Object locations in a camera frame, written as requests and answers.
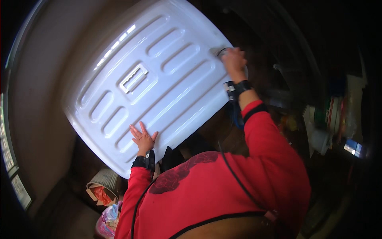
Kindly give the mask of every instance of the wire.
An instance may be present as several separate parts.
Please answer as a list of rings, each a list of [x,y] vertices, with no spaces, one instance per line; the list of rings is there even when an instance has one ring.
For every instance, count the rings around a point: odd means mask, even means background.
[[[135,205],[135,208],[134,208],[134,214],[133,214],[133,223],[131,224],[131,239],[134,238],[134,225],[135,225],[135,217],[137,215],[137,210],[138,210],[138,205],[140,203],[140,201],[142,200],[143,196],[146,194],[147,190],[151,187],[151,185],[157,180],[157,178],[155,178],[153,181],[151,181],[151,183],[147,186],[147,188],[143,191],[141,197],[138,199],[138,202],[137,204]]]
[[[240,179],[237,177],[237,175],[233,172],[231,166],[229,165],[228,161],[227,161],[227,158],[225,157],[224,155],[224,152],[222,150],[222,147],[220,145],[220,140],[217,142],[218,145],[219,145],[219,149],[220,149],[220,153],[222,154],[222,157],[223,157],[223,160],[225,162],[225,164],[227,165],[228,169],[231,171],[233,177],[236,179],[236,181],[238,182],[238,184],[240,185],[240,187],[242,188],[242,190],[247,194],[247,196],[252,200],[252,202],[254,204],[256,204],[256,206],[260,209],[260,210],[264,210],[264,211],[267,211],[266,209],[264,209],[262,206],[260,206],[259,203],[257,203],[257,201],[255,200],[255,198],[249,193],[249,191],[247,190],[247,188],[245,188],[245,186],[242,184],[242,182],[240,181]]]

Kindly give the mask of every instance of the white metal panel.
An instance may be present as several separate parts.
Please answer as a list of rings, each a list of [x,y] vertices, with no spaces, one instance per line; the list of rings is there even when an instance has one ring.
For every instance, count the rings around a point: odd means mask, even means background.
[[[140,2],[94,69],[75,79],[65,113],[81,138],[110,168],[129,178],[138,152],[129,125],[159,131],[155,158],[175,148],[227,101],[223,64],[209,53],[232,45],[185,0]]]

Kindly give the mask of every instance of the wall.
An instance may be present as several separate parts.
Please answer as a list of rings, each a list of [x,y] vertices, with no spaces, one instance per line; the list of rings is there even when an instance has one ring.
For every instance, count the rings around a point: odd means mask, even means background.
[[[71,49],[108,0],[51,0],[35,19],[9,85],[9,124],[34,217],[69,170],[75,131],[60,106],[59,79]]]

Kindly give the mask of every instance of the woman's left hand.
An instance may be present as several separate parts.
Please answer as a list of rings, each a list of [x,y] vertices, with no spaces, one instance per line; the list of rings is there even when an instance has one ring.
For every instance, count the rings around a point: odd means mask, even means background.
[[[152,136],[146,131],[142,121],[139,122],[141,126],[142,133],[137,130],[133,125],[130,125],[130,131],[134,136],[133,141],[138,145],[138,154],[137,156],[146,157],[146,152],[152,150],[154,148],[155,139],[158,136],[158,132],[156,131]]]

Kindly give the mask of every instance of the red sweatshirt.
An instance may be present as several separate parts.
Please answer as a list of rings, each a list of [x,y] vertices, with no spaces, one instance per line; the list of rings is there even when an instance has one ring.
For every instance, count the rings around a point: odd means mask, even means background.
[[[243,117],[261,104],[250,103]],[[225,153],[249,193],[268,210],[277,210],[278,235],[297,236],[311,193],[304,164],[282,137],[267,112],[252,115],[245,124],[250,157]],[[123,198],[116,239],[130,238],[134,207],[150,184],[150,172],[131,169]],[[162,173],[142,198],[136,214],[134,238],[177,238],[188,230],[225,218],[263,215],[245,194],[220,152],[200,153]]]

